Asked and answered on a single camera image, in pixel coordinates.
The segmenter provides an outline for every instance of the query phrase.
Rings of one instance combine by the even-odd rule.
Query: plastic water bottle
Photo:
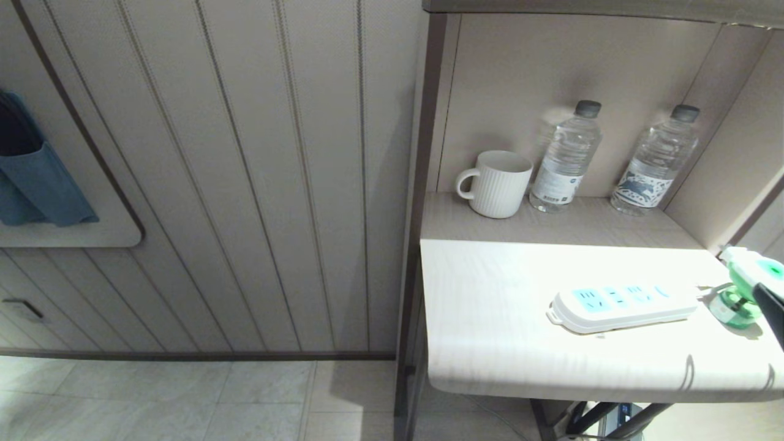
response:
[[[561,212],[574,199],[601,142],[601,130],[595,121],[600,109],[598,102],[582,100],[577,103],[575,116],[555,127],[553,141],[528,196],[539,211]]]
[[[610,197],[612,206],[622,213],[642,216],[662,201],[697,145],[691,128],[697,115],[698,108],[679,104],[668,121],[640,135],[634,157]]]

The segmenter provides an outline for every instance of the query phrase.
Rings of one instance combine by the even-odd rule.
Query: white power strip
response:
[[[576,333],[682,320],[697,309],[693,286],[617,285],[562,290],[547,317]]]

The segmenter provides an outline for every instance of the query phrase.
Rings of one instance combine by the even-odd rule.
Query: white table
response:
[[[547,319],[559,287],[727,282],[723,264],[659,210],[628,217],[606,199],[576,199],[552,215],[524,202],[500,221],[433,193],[420,245],[427,373],[443,391],[615,403],[784,397],[784,353],[764,319],[730,330],[700,304],[684,321],[593,335]]]

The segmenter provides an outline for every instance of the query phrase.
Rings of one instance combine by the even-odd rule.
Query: dark gray bottle cap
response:
[[[575,109],[575,115],[583,118],[596,118],[601,110],[601,103],[591,100],[580,100]]]
[[[686,104],[678,104],[673,109],[672,115],[670,118],[676,119],[680,122],[694,122],[697,119],[697,115],[699,115],[699,109],[694,106],[688,106]]]

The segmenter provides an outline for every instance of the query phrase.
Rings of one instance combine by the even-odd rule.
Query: white mug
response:
[[[525,188],[531,179],[533,164],[523,155],[511,151],[485,151],[477,157],[477,168],[457,175],[455,190],[474,211],[486,217],[503,219],[513,216],[520,209]],[[460,185],[474,177],[471,191]]]

